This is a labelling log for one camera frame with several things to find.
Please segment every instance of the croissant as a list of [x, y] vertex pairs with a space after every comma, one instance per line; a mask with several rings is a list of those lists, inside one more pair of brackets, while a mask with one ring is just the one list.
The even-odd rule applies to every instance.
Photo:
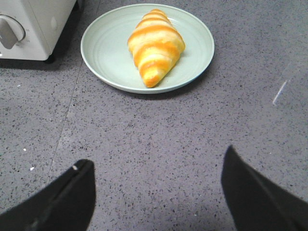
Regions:
[[128, 49], [144, 84], [152, 88], [179, 60], [185, 43], [167, 15], [153, 9], [137, 24], [128, 39]]

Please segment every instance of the toaster oven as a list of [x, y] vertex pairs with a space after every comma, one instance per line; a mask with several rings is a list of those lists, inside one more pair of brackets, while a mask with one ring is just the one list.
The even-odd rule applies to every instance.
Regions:
[[0, 58], [47, 60], [77, 0], [0, 0]]

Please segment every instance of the orange striped croissant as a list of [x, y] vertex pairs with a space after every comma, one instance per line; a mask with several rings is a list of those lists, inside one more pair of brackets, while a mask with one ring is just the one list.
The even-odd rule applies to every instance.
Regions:
[[128, 39], [144, 84], [155, 87], [179, 60], [185, 43], [166, 14], [154, 9], [143, 16]]

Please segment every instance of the plate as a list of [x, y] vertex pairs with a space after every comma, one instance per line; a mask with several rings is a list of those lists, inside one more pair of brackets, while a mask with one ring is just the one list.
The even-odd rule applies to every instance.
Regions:
[[[150, 10], [164, 11], [182, 35], [185, 51], [174, 68], [154, 88], [147, 88], [127, 40]], [[196, 79], [210, 64], [214, 40], [206, 25], [194, 15], [162, 4], [135, 4], [111, 10], [94, 20], [81, 40], [81, 55], [88, 68], [105, 83], [128, 92], [157, 94], [178, 89]]]

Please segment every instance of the scratch mark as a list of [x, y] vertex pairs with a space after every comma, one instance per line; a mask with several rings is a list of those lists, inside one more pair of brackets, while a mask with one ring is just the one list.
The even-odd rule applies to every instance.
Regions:
[[281, 94], [281, 92], [282, 92], [282, 90], [283, 90], [283, 88], [284, 88], [284, 86], [287, 82], [288, 82], [287, 80], [284, 81], [283, 84], [281, 85], [281, 87], [279, 88], [279, 91], [277, 92], [277, 94], [276, 94], [276, 96], [273, 100], [273, 105], [276, 105], [276, 101], [277, 101], [278, 97], [280, 96], [280, 94]]

